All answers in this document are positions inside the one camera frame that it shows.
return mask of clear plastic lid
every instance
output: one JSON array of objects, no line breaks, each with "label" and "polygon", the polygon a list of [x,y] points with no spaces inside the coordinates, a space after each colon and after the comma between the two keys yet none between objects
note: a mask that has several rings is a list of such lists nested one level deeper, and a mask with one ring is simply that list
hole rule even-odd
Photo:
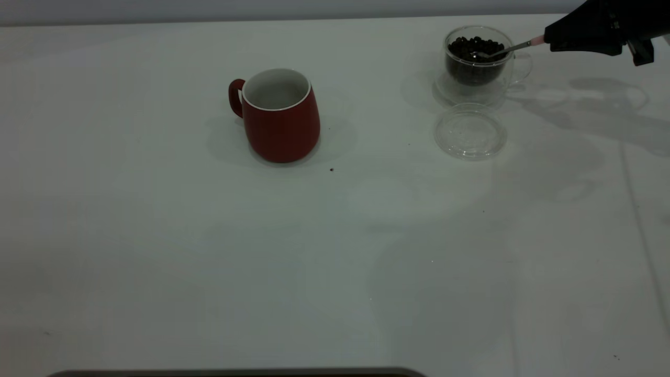
[{"label": "clear plastic lid", "polygon": [[503,150],[507,131],[489,107],[462,103],[439,118],[435,141],[454,157],[479,161],[492,158]]}]

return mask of mug rim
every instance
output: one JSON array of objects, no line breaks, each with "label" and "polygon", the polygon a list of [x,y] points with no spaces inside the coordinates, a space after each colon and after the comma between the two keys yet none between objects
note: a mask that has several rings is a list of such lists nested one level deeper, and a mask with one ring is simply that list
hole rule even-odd
[{"label": "mug rim", "polygon": [[[287,106],[287,107],[282,107],[280,109],[266,109],[264,107],[256,106],[253,103],[251,103],[251,101],[247,99],[247,94],[246,94],[246,90],[245,90],[246,87],[247,87],[247,84],[249,84],[251,81],[254,80],[254,78],[257,78],[261,74],[271,72],[271,71],[278,71],[278,70],[290,71],[290,72],[296,73],[296,74],[300,75],[302,78],[304,78],[305,81],[307,81],[307,93],[298,102],[294,103],[293,105],[290,105],[290,106]],[[288,110],[288,109],[293,109],[294,107],[303,103],[307,99],[307,97],[310,96],[311,92],[312,92],[312,82],[304,74],[302,74],[302,73],[300,73],[300,72],[298,72],[298,71],[296,71],[295,69],[292,69],[292,68],[270,68],[270,69],[263,70],[261,72],[258,72],[257,74],[254,74],[249,80],[246,80],[244,85],[242,86],[242,98],[245,100],[245,102],[249,106],[251,106],[255,109],[261,110],[261,111],[284,111],[284,110]]]},{"label": "mug rim", "polygon": [[454,33],[456,33],[456,32],[460,32],[461,30],[471,29],[471,28],[488,29],[488,30],[491,30],[491,31],[493,31],[493,32],[496,32],[496,33],[502,35],[503,37],[507,38],[507,40],[509,41],[510,47],[511,47],[511,46],[513,45],[513,43],[514,43],[514,42],[512,42],[512,39],[509,38],[509,36],[507,36],[507,34],[501,32],[501,31],[498,30],[498,29],[491,28],[491,27],[489,27],[489,26],[484,26],[484,25],[466,25],[466,26],[461,26],[460,28],[456,28],[456,29],[450,31],[449,34],[447,34],[447,36],[444,37],[444,41],[442,42],[442,49],[444,49],[444,51],[447,53],[447,55],[448,55],[450,58],[456,60],[456,61],[459,62],[459,63],[467,64],[467,65],[469,65],[469,66],[475,66],[475,67],[495,67],[495,66],[499,66],[499,65],[502,65],[502,64],[507,63],[507,61],[510,60],[510,59],[512,58],[512,56],[514,56],[514,52],[508,52],[508,53],[507,53],[507,56],[505,56],[505,58],[500,59],[500,60],[497,60],[497,61],[495,61],[495,62],[491,62],[491,63],[477,63],[477,62],[471,62],[471,61],[469,61],[469,60],[461,59],[461,58],[459,58],[458,56],[452,54],[452,52],[449,51],[449,46],[447,46],[447,41],[449,40],[449,37],[452,36],[452,34],[454,34]]}]

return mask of white tabletop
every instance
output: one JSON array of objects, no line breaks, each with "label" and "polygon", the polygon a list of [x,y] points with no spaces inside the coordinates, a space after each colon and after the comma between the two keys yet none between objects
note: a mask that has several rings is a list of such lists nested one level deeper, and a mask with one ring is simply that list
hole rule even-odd
[{"label": "white tabletop", "polygon": [[[668,46],[529,50],[501,155],[433,140],[447,32],[558,18],[1,29],[0,374],[667,376]],[[256,157],[227,103],[274,66],[321,111],[299,164]]]}]

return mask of metal spoon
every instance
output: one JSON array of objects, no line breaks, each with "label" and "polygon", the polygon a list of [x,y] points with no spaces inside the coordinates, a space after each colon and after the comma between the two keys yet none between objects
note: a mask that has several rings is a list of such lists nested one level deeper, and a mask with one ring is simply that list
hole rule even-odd
[{"label": "metal spoon", "polygon": [[516,46],[505,48],[504,50],[500,50],[500,51],[496,52],[495,54],[489,55],[486,52],[475,51],[475,52],[472,53],[472,55],[474,57],[479,56],[481,58],[487,59],[487,58],[492,58],[493,56],[496,56],[496,55],[506,54],[507,52],[520,50],[522,48],[526,48],[526,47],[530,47],[530,46],[537,46],[539,44],[544,44],[544,36],[535,37],[532,40],[529,40],[528,42],[523,42],[522,44],[517,44]]}]

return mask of mug handle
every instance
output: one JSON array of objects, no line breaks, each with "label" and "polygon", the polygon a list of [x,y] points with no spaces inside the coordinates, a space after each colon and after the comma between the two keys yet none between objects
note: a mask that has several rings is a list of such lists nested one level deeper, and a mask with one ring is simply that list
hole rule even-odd
[{"label": "mug handle", "polygon": [[240,93],[238,92],[242,90],[244,84],[245,81],[238,78],[228,86],[228,102],[230,102],[230,108],[240,118],[244,117],[242,116],[242,103],[240,102]]},{"label": "mug handle", "polygon": [[533,69],[533,58],[526,52],[514,53],[514,69],[512,71],[512,83],[519,84]]}]

